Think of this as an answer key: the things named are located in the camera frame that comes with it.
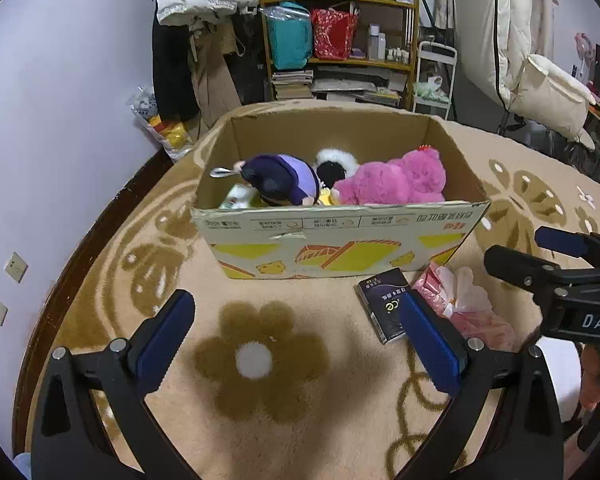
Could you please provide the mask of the pink bear plush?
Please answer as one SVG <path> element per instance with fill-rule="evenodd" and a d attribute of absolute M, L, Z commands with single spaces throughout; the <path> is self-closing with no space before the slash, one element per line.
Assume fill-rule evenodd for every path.
<path fill-rule="evenodd" d="M 388 162 L 366 162 L 353 177 L 330 191 L 335 205 L 411 205 L 442 203 L 446 172 L 440 154 L 429 145 Z"/>

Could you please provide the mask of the purple doll plush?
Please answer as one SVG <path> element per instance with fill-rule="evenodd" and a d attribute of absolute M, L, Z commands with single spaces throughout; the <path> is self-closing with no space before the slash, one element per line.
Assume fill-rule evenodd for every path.
<path fill-rule="evenodd" d="M 271 206 L 313 206 L 321 182 L 304 160 L 285 154 L 264 154 L 236 162 L 234 170 Z"/>

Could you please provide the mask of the green tissue pack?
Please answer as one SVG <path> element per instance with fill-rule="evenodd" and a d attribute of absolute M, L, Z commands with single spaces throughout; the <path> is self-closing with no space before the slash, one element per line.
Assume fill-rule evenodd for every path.
<path fill-rule="evenodd" d="M 262 202 L 260 194 L 252 186 L 236 183 L 226 194 L 219 208 L 223 210 L 238 210 L 249 208 L 261 208 L 265 203 Z"/>

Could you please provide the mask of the pink tissue pack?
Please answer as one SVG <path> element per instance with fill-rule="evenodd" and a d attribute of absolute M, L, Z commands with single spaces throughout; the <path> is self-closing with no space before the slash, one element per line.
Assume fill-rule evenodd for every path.
<path fill-rule="evenodd" d="M 412 287 L 465 339 L 479 338 L 491 350 L 510 351 L 514 348 L 513 327 L 494 312 L 488 293 L 474 283 L 474 274 L 468 266 L 451 271 L 432 262 Z"/>

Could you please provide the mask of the open cardboard box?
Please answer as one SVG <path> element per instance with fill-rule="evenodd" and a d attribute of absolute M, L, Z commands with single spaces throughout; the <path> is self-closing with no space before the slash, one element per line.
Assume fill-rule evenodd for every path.
<path fill-rule="evenodd" d="M 436 116 L 294 100 L 214 126 L 193 206 L 230 278 L 327 278 L 445 263 L 489 200 Z"/>

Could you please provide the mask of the black and white plush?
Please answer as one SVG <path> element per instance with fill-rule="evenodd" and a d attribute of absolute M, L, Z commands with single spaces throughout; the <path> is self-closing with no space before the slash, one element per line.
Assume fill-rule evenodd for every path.
<path fill-rule="evenodd" d="M 355 175 L 358 161 L 349 152 L 323 148 L 316 154 L 314 169 L 324 188 L 333 188 L 337 181 Z"/>

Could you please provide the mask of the white trolley cart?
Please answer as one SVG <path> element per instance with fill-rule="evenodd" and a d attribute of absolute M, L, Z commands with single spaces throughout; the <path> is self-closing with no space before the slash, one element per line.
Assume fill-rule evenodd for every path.
<path fill-rule="evenodd" d="M 448 119 L 453 105 L 457 50 L 422 40 L 417 49 L 412 111 Z"/>

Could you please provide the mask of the white folded mattress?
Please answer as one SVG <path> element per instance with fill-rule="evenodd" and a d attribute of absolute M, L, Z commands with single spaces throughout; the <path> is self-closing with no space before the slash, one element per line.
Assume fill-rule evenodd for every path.
<path fill-rule="evenodd" d="M 593 93 L 553 61 L 553 0 L 454 0 L 465 76 L 518 115 L 595 150 L 584 124 Z"/>

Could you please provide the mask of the stack of books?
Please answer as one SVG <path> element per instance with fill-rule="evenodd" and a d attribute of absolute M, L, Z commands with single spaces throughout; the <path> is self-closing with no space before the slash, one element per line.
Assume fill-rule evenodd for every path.
<path fill-rule="evenodd" d="M 312 99 L 313 70 L 287 70 L 272 76 L 276 101 Z"/>

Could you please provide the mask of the red gift bag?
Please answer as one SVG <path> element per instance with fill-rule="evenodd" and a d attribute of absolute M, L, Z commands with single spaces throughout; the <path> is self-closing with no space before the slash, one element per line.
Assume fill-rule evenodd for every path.
<path fill-rule="evenodd" d="M 358 14 L 334 8 L 311 11 L 313 51 L 320 60 L 344 61 L 351 53 Z"/>

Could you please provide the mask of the plastic bag of toys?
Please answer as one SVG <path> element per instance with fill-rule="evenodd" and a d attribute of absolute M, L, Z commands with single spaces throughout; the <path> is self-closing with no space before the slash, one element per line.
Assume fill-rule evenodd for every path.
<path fill-rule="evenodd" d="M 129 100 L 136 122 L 155 140 L 174 162 L 193 151 L 194 144 L 185 125 L 179 120 L 163 120 L 153 86 L 139 86 Z"/>

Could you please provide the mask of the teal bag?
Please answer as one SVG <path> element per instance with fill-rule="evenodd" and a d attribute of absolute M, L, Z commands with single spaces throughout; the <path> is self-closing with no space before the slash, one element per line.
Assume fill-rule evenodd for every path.
<path fill-rule="evenodd" d="M 312 23 L 308 9 L 282 2 L 261 10 L 268 25 L 273 64 L 276 70 L 300 70 L 312 56 Z"/>

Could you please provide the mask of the beige coat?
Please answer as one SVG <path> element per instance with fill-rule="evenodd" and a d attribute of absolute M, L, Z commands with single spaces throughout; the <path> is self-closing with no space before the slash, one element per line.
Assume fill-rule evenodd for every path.
<path fill-rule="evenodd" d="M 206 132 L 226 113 L 242 105 L 225 55 L 237 52 L 230 21 L 189 29 L 189 68 L 199 106 L 199 130 Z"/>

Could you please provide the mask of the wooden shelf unit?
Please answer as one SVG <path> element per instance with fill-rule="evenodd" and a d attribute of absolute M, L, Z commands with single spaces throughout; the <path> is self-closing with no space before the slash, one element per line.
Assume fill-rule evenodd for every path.
<path fill-rule="evenodd" d="M 417 0 L 259 0 L 268 93 L 312 99 L 336 89 L 405 106 L 413 95 Z"/>

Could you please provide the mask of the upper wall socket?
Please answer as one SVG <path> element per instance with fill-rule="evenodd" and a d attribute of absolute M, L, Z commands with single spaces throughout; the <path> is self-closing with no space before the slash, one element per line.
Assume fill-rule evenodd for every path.
<path fill-rule="evenodd" d="M 20 255 L 13 252 L 5 263 L 5 272 L 16 282 L 20 283 L 23 277 L 26 275 L 29 265 L 24 261 Z"/>

